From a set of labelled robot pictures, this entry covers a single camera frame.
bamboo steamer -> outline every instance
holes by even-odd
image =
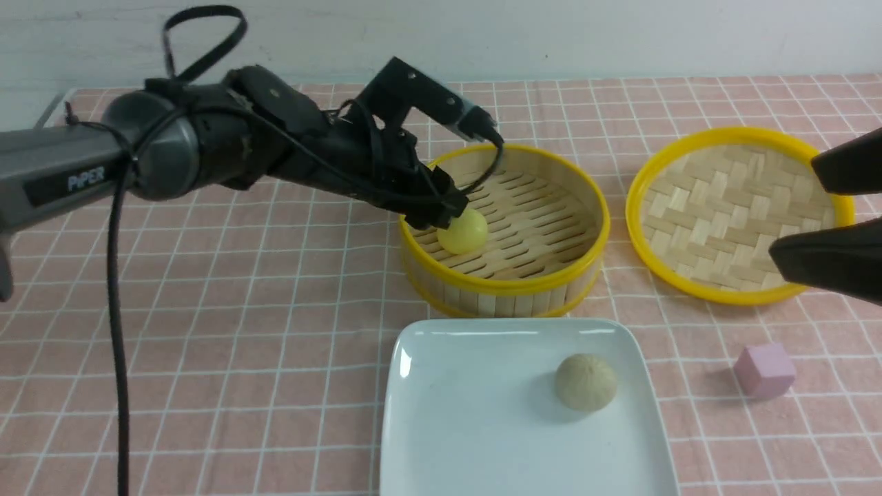
[[[430,167],[461,188],[495,153],[491,145],[463,148]],[[435,229],[399,219],[407,278],[430,304],[453,317],[553,317],[585,298],[609,237],[606,200],[587,174],[544,150],[507,145],[499,171],[469,201],[490,231],[474,252],[453,255]]]
[[[724,304],[769,304],[805,287],[769,256],[779,237],[854,222],[852,200],[824,191],[802,141],[725,128],[661,150],[634,179],[626,218],[637,254],[680,290]]]

black loop strap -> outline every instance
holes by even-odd
[[[235,27],[235,30],[224,39],[224,41],[221,41],[218,44],[218,46],[211,49],[190,67],[184,69],[180,75],[175,75],[175,59],[171,53],[171,41],[168,38],[169,31],[171,31],[171,28],[187,22],[188,20],[211,17],[236,18],[239,19],[239,24]],[[245,14],[230,5],[203,5],[200,7],[191,7],[190,9],[180,11],[173,15],[166,21],[165,26],[162,27],[162,51],[165,53],[168,78],[183,83],[191,83],[194,79],[205,73],[205,71],[211,69],[211,67],[217,64],[226,54],[232,51],[232,49],[235,48],[235,46],[239,44],[239,41],[245,36],[246,31],[248,31],[248,21],[245,20]]]

robotic arm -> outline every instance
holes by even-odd
[[[211,85],[149,79],[114,100],[102,122],[137,143],[170,111],[191,110],[145,143],[128,188],[141,199],[173,199],[209,184],[247,190],[270,176],[404,214],[416,229],[446,228],[468,191],[417,158],[416,137],[401,127],[413,108],[463,139],[489,139],[501,153],[490,114],[398,58],[345,114],[323,111],[267,69],[248,66]],[[12,293],[11,236],[111,196],[130,153],[107,129],[85,124],[0,133],[0,301]]]

white wall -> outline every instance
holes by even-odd
[[[440,79],[882,71],[879,0],[239,0],[223,64],[366,80],[398,55]],[[182,0],[6,0],[0,88],[137,84],[162,75],[159,26]],[[179,64],[230,23],[173,36]],[[216,79],[222,70],[210,76]]]

woven bamboo base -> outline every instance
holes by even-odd
[[[464,154],[442,167],[461,188],[487,167],[488,156]],[[434,229],[411,230],[424,251],[450,269],[489,280],[552,274],[587,253],[603,218],[590,184],[551,159],[518,149],[505,152],[501,169],[469,195],[469,206],[487,219],[487,244],[453,255],[438,243]]]
[[[832,228],[831,198],[801,162],[762,147],[704,148],[672,162],[640,211],[654,254],[677,274],[732,291],[785,284],[771,243]]]

